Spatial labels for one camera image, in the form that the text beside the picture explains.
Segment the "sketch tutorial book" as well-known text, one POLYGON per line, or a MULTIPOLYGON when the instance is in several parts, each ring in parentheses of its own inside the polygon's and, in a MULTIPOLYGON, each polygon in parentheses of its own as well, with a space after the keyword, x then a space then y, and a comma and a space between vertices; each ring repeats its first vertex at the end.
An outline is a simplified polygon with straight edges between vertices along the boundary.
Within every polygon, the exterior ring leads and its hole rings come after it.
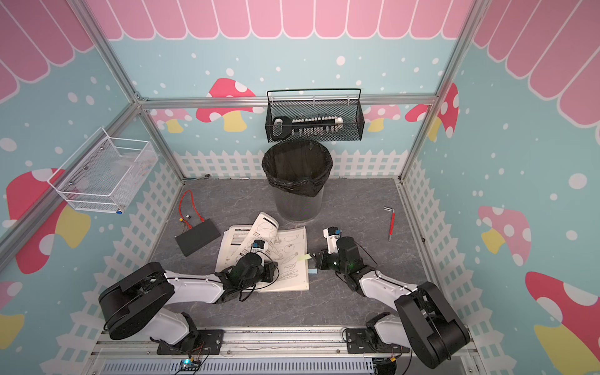
POLYGON ((273 284, 262 282, 259 292, 301 292, 309 290, 306 228, 281 230, 277 220, 261 212, 252 225, 234 225, 223 233, 216 271, 234 266, 243 255, 253 252, 256 240, 264 242, 256 251, 266 262, 277 263, 273 284))

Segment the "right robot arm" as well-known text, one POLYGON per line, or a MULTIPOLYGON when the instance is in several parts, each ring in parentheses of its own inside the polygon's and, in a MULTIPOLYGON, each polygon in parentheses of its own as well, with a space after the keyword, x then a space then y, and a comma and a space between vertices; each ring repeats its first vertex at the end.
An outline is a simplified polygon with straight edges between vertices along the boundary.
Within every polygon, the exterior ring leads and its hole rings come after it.
POLYGON ((327 248, 311 256, 317 269, 334 271, 351 291, 396 311, 379 314, 367 325, 372 345, 409 348, 434 369, 470 343, 467 326, 436 284, 410 284, 384 275, 363 261, 353 237, 331 236, 327 248))

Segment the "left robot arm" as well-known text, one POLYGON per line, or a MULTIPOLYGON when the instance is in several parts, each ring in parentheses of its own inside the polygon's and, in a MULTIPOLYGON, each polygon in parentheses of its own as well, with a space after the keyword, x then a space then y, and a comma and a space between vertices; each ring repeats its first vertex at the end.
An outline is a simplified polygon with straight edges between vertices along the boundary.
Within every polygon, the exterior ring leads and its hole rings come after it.
POLYGON ((174 273, 150 262, 98 297, 104 330, 115 341, 142 332, 153 342, 190 353, 200 346, 199 330, 188 314, 172 312, 168 305, 220 304, 235 297, 243 302, 258 284, 271 285, 278 277, 278 263, 262 251, 249 252, 232 267, 209 275, 174 273))

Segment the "black flat box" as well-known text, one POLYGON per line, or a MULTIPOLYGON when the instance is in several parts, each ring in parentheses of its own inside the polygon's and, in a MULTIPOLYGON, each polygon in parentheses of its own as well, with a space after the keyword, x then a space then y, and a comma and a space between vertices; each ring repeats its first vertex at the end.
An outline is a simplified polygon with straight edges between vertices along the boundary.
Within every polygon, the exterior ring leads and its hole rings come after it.
POLYGON ((188 257, 220 237, 220 231, 212 220, 204 220, 192 229, 176 236, 175 241, 182 254, 188 257))

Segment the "mesh trash bin black bag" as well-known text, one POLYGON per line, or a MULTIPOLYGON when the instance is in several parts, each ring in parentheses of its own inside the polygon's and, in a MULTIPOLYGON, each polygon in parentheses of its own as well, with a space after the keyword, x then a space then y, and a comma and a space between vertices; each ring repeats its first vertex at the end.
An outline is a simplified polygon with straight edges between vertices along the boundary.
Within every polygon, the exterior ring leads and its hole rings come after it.
POLYGON ((262 169, 279 214, 294 222, 314 219, 333 166, 331 153, 319 142, 292 140, 271 147, 262 158, 262 169))

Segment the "small circuit board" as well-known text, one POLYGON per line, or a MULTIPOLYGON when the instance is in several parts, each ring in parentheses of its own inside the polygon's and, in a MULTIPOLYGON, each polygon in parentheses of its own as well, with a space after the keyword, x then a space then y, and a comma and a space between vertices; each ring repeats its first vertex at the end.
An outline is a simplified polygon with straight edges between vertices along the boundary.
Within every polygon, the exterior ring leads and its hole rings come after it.
POLYGON ((196 373, 203 365, 203 361, 199 359, 182 359, 180 362, 179 372, 196 373))

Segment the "red handled hex key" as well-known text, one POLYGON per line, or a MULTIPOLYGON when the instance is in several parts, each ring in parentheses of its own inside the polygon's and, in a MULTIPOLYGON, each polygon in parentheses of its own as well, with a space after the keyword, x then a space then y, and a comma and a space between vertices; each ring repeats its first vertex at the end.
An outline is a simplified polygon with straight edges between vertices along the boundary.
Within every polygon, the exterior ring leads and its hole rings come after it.
POLYGON ((390 223, 389 223, 389 229, 388 229, 388 234, 387 234, 387 241, 390 242, 392 240, 392 236, 393 236, 394 228, 395 228, 395 209, 390 206, 385 206, 384 210, 386 212, 390 213, 390 223))

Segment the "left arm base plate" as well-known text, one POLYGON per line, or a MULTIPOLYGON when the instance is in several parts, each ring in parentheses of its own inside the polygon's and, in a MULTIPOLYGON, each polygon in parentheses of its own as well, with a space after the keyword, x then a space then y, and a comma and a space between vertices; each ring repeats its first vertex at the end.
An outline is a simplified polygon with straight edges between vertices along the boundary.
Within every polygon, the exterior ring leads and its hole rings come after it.
POLYGON ((223 344, 224 330, 199 330, 185 336, 176 344, 157 341, 156 354, 159 356, 176 355, 218 355, 223 344))

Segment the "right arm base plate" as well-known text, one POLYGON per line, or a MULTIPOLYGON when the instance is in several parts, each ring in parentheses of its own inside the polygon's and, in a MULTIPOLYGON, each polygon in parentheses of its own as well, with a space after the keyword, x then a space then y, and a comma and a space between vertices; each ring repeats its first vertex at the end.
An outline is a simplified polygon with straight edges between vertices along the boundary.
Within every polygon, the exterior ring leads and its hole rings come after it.
POLYGON ((376 337, 373 330, 363 328, 345 328, 342 339, 349 354, 382 353, 393 356, 408 354, 409 349, 401 345, 386 344, 376 337))

